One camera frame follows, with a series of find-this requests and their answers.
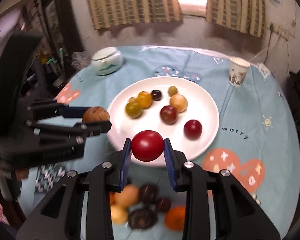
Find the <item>paper cup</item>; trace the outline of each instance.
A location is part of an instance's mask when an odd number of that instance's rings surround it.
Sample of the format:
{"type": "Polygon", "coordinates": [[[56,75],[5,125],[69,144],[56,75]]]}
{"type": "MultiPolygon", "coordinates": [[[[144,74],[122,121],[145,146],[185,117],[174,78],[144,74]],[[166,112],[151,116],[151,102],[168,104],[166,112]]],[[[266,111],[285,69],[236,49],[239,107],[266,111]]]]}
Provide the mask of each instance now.
{"type": "Polygon", "coordinates": [[[250,63],[239,57],[231,57],[230,61],[229,83],[235,87],[240,87],[246,77],[250,63]]]}

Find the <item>green cherry tomato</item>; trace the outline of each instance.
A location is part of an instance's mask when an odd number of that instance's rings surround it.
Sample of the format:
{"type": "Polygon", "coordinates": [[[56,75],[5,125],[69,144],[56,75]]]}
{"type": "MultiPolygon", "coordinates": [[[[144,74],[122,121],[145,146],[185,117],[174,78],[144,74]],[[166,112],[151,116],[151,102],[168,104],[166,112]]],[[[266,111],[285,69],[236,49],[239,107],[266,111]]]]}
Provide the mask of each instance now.
{"type": "Polygon", "coordinates": [[[129,103],[137,103],[137,99],[136,98],[129,98],[129,103]]]}
{"type": "Polygon", "coordinates": [[[168,94],[169,96],[176,95],[178,93],[178,89],[175,86],[169,87],[168,94]]]}
{"type": "Polygon", "coordinates": [[[130,102],[130,103],[127,103],[127,105],[126,105],[126,113],[131,118],[137,118],[141,115],[142,108],[138,103],[130,102]]]}

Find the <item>striped curtain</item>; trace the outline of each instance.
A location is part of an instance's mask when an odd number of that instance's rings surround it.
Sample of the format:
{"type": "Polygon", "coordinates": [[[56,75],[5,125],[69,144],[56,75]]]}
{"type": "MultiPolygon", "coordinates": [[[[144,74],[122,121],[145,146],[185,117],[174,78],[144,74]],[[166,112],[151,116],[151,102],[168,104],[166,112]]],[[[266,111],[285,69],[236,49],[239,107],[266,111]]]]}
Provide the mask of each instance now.
{"type": "Polygon", "coordinates": [[[182,20],[178,0],[87,0],[94,29],[182,20]]]}
{"type": "Polygon", "coordinates": [[[207,21],[264,38],[265,0],[208,0],[207,21]]]}

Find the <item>plastic bag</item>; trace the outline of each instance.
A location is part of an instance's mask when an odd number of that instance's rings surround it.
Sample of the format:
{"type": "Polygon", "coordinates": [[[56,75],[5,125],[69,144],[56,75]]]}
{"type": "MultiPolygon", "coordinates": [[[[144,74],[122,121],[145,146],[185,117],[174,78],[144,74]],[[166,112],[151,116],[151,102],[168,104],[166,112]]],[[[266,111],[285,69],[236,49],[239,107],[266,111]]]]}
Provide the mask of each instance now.
{"type": "Polygon", "coordinates": [[[72,53],[72,66],[77,69],[83,69],[90,65],[91,57],[85,51],[72,53]]]}

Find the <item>orange cherry tomato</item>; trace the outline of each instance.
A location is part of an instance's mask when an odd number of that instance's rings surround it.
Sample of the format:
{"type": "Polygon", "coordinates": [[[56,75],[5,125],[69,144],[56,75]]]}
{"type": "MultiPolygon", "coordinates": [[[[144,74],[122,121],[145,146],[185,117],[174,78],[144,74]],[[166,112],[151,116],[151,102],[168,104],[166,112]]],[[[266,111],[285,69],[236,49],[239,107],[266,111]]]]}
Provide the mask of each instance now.
{"type": "Polygon", "coordinates": [[[114,204],[114,192],[109,192],[110,205],[114,204]]]}
{"type": "Polygon", "coordinates": [[[148,108],[152,104],[152,95],[142,91],[138,94],[137,101],[142,108],[148,108]]]}
{"type": "Polygon", "coordinates": [[[164,223],[167,228],[173,231],[182,231],[185,225],[186,207],[178,206],[171,208],[166,214],[164,223]]]}

